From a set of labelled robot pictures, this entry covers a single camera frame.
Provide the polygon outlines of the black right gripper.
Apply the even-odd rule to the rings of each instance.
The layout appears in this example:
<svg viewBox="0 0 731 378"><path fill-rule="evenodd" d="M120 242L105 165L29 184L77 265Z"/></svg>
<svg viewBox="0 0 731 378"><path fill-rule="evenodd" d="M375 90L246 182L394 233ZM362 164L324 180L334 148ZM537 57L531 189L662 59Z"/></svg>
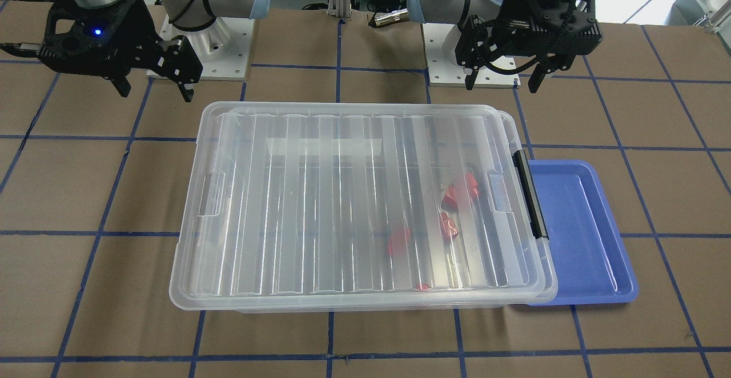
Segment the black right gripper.
<svg viewBox="0 0 731 378"><path fill-rule="evenodd" d="M165 41L144 0L117 0L96 9L75 0L53 0L37 56L64 74L102 77L130 95L131 69L146 69L175 82L191 103L203 65L184 35Z"/></svg>

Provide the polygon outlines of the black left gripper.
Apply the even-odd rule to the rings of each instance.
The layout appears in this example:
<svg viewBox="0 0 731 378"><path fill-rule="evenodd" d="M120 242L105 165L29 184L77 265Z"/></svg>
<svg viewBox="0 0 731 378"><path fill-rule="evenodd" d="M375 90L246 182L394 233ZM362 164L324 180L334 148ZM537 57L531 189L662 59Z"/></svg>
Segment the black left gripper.
<svg viewBox="0 0 731 378"><path fill-rule="evenodd" d="M465 89L472 91L478 71L519 73L533 68L528 91L535 94L551 72L570 68L603 39L595 0L503 0L497 16L472 13L457 25L454 49L465 68Z"/></svg>

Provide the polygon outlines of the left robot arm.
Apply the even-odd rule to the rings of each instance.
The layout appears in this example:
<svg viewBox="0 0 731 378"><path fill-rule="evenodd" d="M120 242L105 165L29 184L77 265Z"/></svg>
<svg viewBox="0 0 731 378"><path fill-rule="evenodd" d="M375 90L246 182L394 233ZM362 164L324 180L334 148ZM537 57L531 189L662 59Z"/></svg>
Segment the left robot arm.
<svg viewBox="0 0 731 378"><path fill-rule="evenodd" d="M407 0L422 25L428 75L438 86L519 87L528 91L571 69L603 35L595 0Z"/></svg>

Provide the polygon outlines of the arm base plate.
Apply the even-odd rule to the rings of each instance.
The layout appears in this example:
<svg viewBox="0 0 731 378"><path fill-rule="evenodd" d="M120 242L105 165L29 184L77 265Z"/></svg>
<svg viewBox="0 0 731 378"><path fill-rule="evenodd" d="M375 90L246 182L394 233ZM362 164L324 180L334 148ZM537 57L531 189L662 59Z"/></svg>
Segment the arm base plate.
<svg viewBox="0 0 731 378"><path fill-rule="evenodd" d="M424 23L422 30L430 84L465 87L467 74L455 59L455 47L460 38L457 25ZM476 89L511 89L519 85L519 76L501 75L483 67L473 86Z"/></svg>
<svg viewBox="0 0 731 378"><path fill-rule="evenodd" d="M170 17L161 26L159 35L170 41L184 35L198 56L203 71L202 81L245 81L249 68L255 19L241 17L206 17L195 19L194 25L172 24Z"/></svg>

